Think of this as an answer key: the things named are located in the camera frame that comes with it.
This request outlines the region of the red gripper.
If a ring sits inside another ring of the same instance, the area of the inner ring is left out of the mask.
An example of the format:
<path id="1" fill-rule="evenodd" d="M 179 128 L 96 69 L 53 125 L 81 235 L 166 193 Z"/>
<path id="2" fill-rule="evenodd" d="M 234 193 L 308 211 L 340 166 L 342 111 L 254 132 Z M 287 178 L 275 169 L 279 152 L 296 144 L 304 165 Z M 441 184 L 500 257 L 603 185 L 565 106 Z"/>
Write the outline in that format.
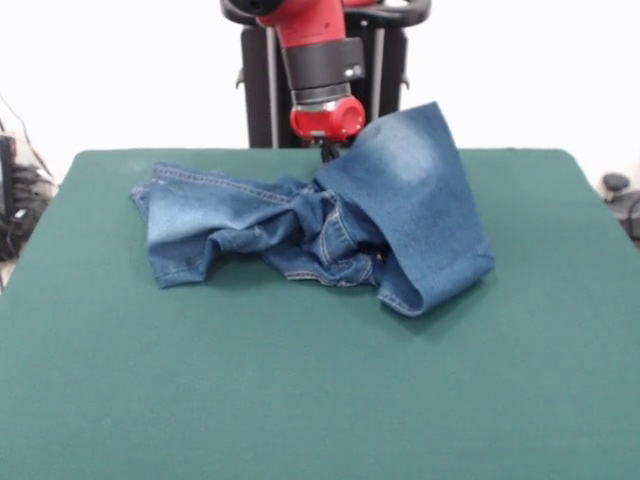
<path id="1" fill-rule="evenodd" d="M 306 141 L 322 140 L 319 145 L 323 163 L 340 157 L 341 142 L 357 136 L 365 120 L 365 109 L 353 96 L 321 104 L 297 105 L 290 112 L 290 124 L 298 137 Z"/>

